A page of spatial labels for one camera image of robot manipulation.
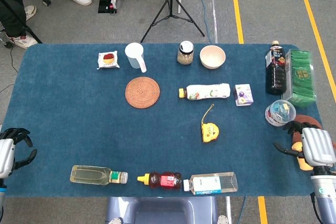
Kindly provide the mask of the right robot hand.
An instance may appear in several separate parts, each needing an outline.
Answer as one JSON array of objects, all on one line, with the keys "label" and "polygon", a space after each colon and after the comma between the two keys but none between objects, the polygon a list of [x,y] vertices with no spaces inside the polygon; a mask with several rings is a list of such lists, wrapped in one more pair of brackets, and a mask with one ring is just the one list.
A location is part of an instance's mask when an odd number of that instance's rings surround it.
[{"label": "right robot hand", "polygon": [[311,167],[332,167],[336,163],[336,155],[328,131],[318,128],[308,122],[291,121],[284,126],[289,134],[298,132],[302,139],[302,150],[289,150],[278,143],[274,147],[281,153],[294,156],[304,161]]}]

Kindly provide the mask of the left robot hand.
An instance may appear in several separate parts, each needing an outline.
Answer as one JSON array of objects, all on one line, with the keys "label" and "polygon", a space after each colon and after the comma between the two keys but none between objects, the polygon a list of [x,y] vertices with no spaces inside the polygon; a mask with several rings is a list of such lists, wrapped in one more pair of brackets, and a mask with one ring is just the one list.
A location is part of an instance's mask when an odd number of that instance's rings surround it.
[{"label": "left robot hand", "polygon": [[0,132],[0,179],[8,178],[13,170],[26,166],[35,159],[37,149],[33,149],[26,159],[15,161],[15,148],[19,142],[25,141],[28,147],[33,147],[29,134],[30,131],[25,128],[8,128]]}]

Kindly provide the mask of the yellow tape measure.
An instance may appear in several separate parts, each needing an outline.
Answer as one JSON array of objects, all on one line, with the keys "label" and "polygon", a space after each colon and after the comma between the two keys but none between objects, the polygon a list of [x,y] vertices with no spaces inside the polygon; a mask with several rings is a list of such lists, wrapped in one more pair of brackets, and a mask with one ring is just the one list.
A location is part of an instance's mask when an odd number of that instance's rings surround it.
[{"label": "yellow tape measure", "polygon": [[202,120],[201,120],[201,131],[202,131],[202,142],[209,143],[214,141],[219,136],[219,128],[216,124],[209,122],[204,123],[204,119],[207,116],[208,112],[214,107],[214,104],[208,108],[208,110],[204,113]]}]

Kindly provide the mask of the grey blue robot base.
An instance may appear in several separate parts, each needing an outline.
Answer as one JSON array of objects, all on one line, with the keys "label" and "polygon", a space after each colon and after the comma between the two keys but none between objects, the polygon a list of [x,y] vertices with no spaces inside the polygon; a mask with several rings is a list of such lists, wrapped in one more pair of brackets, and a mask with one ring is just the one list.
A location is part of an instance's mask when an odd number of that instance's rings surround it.
[{"label": "grey blue robot base", "polygon": [[232,224],[230,207],[218,213],[217,198],[110,197],[105,224]]}]

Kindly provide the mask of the yellow brown plush toy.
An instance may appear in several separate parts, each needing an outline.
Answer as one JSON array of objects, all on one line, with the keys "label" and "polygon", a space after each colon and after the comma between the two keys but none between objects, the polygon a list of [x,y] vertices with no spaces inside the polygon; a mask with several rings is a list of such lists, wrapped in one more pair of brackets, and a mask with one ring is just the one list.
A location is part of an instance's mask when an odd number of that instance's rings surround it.
[{"label": "yellow brown plush toy", "polygon": [[[295,121],[300,122],[300,123],[307,122],[307,123],[317,126],[320,129],[323,129],[321,124],[311,116],[297,114],[295,117]],[[302,138],[301,138],[300,133],[298,132],[293,133],[291,148],[294,151],[302,151]],[[304,161],[303,158],[297,158],[297,160],[298,160],[298,164],[301,170],[305,170],[305,171],[313,170],[313,168],[310,165],[308,165],[308,163]]]}]

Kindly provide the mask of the clear tub of clips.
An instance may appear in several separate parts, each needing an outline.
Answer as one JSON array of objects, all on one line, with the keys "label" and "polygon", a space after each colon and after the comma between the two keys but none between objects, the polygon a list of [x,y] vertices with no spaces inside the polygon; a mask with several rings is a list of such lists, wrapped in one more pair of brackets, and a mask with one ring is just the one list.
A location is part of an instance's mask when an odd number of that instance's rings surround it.
[{"label": "clear tub of clips", "polygon": [[265,119],[273,126],[284,126],[296,117],[296,109],[286,100],[276,100],[265,109]]}]

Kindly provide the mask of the clear box green packets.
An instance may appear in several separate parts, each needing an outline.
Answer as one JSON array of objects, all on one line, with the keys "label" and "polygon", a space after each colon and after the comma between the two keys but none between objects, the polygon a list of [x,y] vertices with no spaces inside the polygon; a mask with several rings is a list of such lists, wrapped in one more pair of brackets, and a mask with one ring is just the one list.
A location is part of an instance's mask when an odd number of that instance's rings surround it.
[{"label": "clear box green packets", "polygon": [[314,67],[309,51],[290,49],[286,53],[286,91],[281,98],[297,107],[316,102]]}]

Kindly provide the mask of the blue table mat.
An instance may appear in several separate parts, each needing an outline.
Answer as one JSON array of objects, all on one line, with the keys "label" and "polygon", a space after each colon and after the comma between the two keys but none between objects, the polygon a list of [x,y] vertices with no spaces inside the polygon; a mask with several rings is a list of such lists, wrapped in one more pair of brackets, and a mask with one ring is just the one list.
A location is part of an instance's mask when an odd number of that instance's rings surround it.
[{"label": "blue table mat", "polygon": [[[152,189],[137,181],[150,172],[197,174],[234,172],[239,196],[305,196],[310,175],[273,143],[291,147],[292,138],[270,125],[265,109],[276,96],[265,91],[269,44],[223,44],[224,64],[205,68],[177,62],[178,44],[144,44],[145,75],[160,87],[157,102],[136,109],[125,88],[141,71],[130,66],[125,44],[39,44],[26,50],[3,128],[22,127],[38,150],[31,164],[6,180],[7,195],[187,197],[183,189]],[[120,68],[98,68],[98,53],[118,52]],[[228,83],[228,98],[188,100],[179,88]],[[234,86],[250,84],[253,104],[236,106]],[[201,120],[219,128],[202,142]],[[127,172],[126,184],[70,181],[74,165]]]}]

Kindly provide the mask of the dark soy sauce bottle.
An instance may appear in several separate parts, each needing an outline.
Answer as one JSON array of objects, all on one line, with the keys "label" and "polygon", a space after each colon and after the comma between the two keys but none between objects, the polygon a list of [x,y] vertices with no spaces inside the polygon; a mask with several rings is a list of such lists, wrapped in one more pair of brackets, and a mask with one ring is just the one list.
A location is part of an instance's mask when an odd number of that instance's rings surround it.
[{"label": "dark soy sauce bottle", "polygon": [[282,95],[286,91],[286,56],[279,41],[274,40],[265,55],[266,92]]}]

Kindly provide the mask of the pale yellow liquid bottle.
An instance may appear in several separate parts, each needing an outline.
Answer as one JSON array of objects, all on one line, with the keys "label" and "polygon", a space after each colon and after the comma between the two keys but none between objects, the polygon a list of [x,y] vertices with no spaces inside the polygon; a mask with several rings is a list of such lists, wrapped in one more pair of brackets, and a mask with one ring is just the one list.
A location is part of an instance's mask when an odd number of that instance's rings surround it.
[{"label": "pale yellow liquid bottle", "polygon": [[108,167],[74,165],[71,170],[70,181],[92,185],[126,184],[128,173],[111,170]]}]

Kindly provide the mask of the small purple carton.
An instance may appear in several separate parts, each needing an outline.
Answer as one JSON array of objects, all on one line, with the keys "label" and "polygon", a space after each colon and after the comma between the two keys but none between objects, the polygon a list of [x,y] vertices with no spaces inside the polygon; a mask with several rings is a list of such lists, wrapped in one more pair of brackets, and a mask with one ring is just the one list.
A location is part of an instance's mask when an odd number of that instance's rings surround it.
[{"label": "small purple carton", "polygon": [[250,84],[236,84],[234,97],[236,106],[249,106],[254,102]]}]

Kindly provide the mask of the clear square bottle blue label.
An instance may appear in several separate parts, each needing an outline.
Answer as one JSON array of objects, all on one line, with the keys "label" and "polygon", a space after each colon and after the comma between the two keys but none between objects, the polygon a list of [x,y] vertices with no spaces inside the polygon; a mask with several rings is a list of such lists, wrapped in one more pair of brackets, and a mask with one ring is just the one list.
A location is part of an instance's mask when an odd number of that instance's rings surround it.
[{"label": "clear square bottle blue label", "polygon": [[192,175],[183,180],[183,190],[193,195],[233,193],[238,191],[234,172]]}]

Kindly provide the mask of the white sneaker red trim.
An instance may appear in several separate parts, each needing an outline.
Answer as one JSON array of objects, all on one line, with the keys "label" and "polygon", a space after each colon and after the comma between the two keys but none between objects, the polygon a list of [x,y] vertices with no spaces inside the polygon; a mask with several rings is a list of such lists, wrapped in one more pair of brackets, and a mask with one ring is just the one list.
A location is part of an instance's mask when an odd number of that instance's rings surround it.
[{"label": "white sneaker red trim", "polygon": [[11,37],[8,34],[6,34],[6,36],[14,45],[19,46],[23,49],[27,49],[30,46],[38,44],[37,40],[30,35]]}]

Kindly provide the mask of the white drink bottle yellow cap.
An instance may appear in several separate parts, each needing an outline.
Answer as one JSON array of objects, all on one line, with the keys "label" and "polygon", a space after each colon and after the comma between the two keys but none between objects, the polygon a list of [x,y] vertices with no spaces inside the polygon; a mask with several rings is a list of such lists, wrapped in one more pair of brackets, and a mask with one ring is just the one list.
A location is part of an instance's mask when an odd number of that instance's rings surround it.
[{"label": "white drink bottle yellow cap", "polygon": [[186,88],[179,88],[179,98],[186,98],[188,100],[202,100],[212,98],[228,98],[230,96],[230,86],[228,83],[220,84],[192,84]]}]

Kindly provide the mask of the black stand leg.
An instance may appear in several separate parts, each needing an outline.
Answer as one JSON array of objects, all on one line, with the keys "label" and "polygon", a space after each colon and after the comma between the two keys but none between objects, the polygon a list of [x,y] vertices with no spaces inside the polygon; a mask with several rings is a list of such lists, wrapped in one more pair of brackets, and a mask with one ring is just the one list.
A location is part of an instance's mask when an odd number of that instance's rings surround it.
[{"label": "black stand leg", "polygon": [[23,6],[14,0],[0,0],[0,22],[5,33],[11,37],[30,35],[42,44],[41,40],[35,35],[26,24],[26,14]]}]

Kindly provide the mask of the white snack packet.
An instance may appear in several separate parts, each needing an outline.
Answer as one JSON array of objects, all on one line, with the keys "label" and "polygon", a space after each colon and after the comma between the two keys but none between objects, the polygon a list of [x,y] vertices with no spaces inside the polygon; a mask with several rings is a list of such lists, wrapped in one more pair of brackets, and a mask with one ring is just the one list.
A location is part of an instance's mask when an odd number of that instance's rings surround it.
[{"label": "white snack packet", "polygon": [[118,65],[118,52],[100,52],[98,53],[98,68],[120,68]]}]

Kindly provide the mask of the beige bowl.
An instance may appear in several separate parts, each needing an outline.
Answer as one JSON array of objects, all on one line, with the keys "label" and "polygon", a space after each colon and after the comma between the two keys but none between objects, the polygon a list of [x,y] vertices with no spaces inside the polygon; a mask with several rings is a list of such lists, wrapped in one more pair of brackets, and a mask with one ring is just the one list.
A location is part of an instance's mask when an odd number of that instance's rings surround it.
[{"label": "beige bowl", "polygon": [[207,69],[217,69],[221,67],[225,60],[226,54],[224,50],[215,45],[208,45],[201,49],[200,60],[202,65]]}]

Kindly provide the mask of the round woven coaster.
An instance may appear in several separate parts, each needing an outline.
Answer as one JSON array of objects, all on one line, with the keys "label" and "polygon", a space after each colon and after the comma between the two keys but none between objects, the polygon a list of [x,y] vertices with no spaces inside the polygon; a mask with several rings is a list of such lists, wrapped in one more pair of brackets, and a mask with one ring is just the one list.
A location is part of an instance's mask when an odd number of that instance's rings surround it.
[{"label": "round woven coaster", "polygon": [[158,83],[149,77],[137,77],[126,86],[125,98],[129,105],[137,109],[146,109],[154,105],[160,96]]}]

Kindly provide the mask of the black trouser leg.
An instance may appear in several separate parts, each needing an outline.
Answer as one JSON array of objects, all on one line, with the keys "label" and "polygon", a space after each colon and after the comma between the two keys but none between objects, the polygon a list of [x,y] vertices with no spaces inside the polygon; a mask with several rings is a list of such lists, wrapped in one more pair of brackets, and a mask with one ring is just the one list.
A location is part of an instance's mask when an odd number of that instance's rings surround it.
[{"label": "black trouser leg", "polygon": [[[20,20],[26,21],[26,14],[24,10],[23,0],[5,0],[5,2],[12,8]],[[26,36],[24,26],[13,15],[13,13],[0,1],[0,22],[5,28],[9,37]]]}]

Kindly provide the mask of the bear shaped honey bottle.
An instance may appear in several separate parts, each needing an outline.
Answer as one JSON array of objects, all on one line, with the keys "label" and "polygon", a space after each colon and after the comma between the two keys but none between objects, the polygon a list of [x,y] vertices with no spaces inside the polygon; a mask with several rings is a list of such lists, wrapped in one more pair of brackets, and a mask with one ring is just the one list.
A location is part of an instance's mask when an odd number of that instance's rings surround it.
[{"label": "bear shaped honey bottle", "polygon": [[165,172],[159,174],[157,172],[146,173],[138,176],[137,181],[151,188],[161,187],[163,189],[180,189],[182,184],[182,175],[180,173]]}]

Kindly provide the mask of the glass jar black lid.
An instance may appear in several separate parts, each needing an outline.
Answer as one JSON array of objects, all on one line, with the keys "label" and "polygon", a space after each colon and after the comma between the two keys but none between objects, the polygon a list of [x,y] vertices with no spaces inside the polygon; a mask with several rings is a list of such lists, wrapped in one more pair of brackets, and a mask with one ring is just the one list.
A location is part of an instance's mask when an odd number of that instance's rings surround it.
[{"label": "glass jar black lid", "polygon": [[177,53],[177,61],[182,65],[189,65],[193,62],[194,45],[192,42],[185,40],[180,43]]}]

